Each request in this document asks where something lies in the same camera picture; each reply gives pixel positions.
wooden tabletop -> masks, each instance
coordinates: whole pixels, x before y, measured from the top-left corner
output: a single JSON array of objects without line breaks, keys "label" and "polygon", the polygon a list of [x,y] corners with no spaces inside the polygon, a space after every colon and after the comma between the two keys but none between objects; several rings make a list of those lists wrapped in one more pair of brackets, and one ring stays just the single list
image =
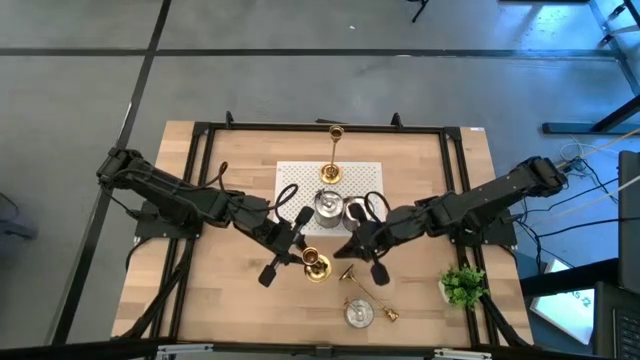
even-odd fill
[{"label": "wooden tabletop", "polygon": [[[193,122],[167,123],[156,166],[182,177]],[[494,178],[486,135],[481,128],[462,128],[463,145],[472,186]],[[198,178],[204,137],[196,159]],[[450,145],[456,189],[461,189],[455,151]],[[225,187],[274,200],[278,161],[327,161],[331,143],[322,132],[216,131],[208,179],[222,161],[229,163]],[[345,133],[337,161],[380,162],[384,195],[392,208],[446,191],[438,137],[428,134]],[[329,279],[309,282],[301,266],[281,266],[271,287],[257,281],[273,255],[232,227],[206,225],[195,246],[185,297],[180,340],[281,344],[379,346],[468,346],[464,312],[446,304],[438,291],[441,272],[456,265],[448,238],[423,236],[393,248],[384,258],[391,282],[373,284],[370,264],[357,259],[336,260],[332,254],[346,242],[341,237],[307,236],[309,246],[327,255],[333,266]],[[158,290],[167,239],[153,239],[131,259],[113,335],[128,330]],[[498,247],[484,247],[492,297],[518,334],[532,342],[514,260]],[[473,260],[471,252],[468,257]],[[338,277],[355,264],[358,280],[388,307],[399,313],[392,323],[375,303],[350,282]],[[363,298],[374,305],[375,320],[354,329],[343,317],[345,297]],[[173,298],[167,302],[170,319]],[[488,343],[483,312],[475,311],[481,341]],[[168,333],[167,320],[161,334]]]}]

white pegboard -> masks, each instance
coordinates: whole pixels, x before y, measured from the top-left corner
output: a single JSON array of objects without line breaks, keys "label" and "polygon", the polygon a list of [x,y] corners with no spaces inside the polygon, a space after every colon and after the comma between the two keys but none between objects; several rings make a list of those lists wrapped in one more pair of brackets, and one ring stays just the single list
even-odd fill
[{"label": "white pegboard", "polygon": [[[337,162],[336,164],[342,168],[342,179],[334,185],[327,185],[320,180],[320,169],[325,164],[325,162],[310,161],[278,161],[274,199],[287,185],[298,184],[298,193],[278,209],[280,216],[293,222],[303,206],[309,206],[313,209],[314,196],[320,189],[335,191],[343,198],[364,196],[369,191],[377,191],[384,195],[382,164],[376,162]],[[382,200],[377,196],[370,196],[369,199],[378,218],[384,219],[386,209]],[[344,228],[342,222],[335,228],[325,229],[318,225],[314,219],[309,221],[302,233],[316,236],[351,235],[351,232]]]}]

potted plant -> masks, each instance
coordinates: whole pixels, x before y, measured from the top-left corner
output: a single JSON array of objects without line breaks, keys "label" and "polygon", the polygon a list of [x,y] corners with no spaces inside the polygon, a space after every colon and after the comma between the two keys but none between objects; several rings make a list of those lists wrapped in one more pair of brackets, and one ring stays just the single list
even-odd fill
[{"label": "potted plant", "polygon": [[482,287],[483,277],[484,271],[478,270],[475,266],[451,267],[440,275],[438,288],[449,304],[457,307],[473,307],[480,296],[489,294],[489,291]]}]

concrete floor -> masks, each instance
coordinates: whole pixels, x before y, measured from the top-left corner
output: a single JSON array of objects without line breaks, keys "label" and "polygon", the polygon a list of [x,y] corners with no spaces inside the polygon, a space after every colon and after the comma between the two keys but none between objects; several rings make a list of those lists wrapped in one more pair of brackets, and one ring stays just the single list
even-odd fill
[{"label": "concrete floor", "polygon": [[[608,14],[617,1],[598,4]],[[6,0],[0,47],[146,48],[160,5]],[[602,37],[588,5],[432,0],[411,25],[416,9],[400,0],[174,1],[160,47],[595,49]],[[631,23],[623,13],[614,27]],[[637,34],[619,37],[634,70],[638,40]],[[95,170],[118,136],[141,63],[140,57],[0,57],[0,190],[20,205],[23,221],[39,229],[34,241],[0,238],[0,348],[45,342],[97,194]],[[386,124],[397,111],[410,125],[485,127],[500,175],[532,155],[560,159],[571,138],[542,136],[541,123],[595,122],[632,96],[620,67],[608,59],[156,58],[129,146],[153,161],[167,120],[218,121],[226,110],[239,122],[363,124]],[[600,145],[610,138],[579,140]],[[640,143],[622,141],[613,149],[640,151]],[[615,154],[598,153],[589,162],[603,181],[617,176]],[[571,177],[568,190],[532,199],[529,207],[547,207],[592,186],[589,178]],[[116,195],[132,206],[141,202]],[[607,200],[559,219],[530,216],[528,223],[546,233],[616,216]],[[108,338],[133,229],[112,206],[70,341]],[[579,229],[547,238],[544,246],[573,265],[603,260],[617,254],[617,228]],[[535,254],[524,234],[519,251]],[[543,331],[534,328],[540,344]]]}]

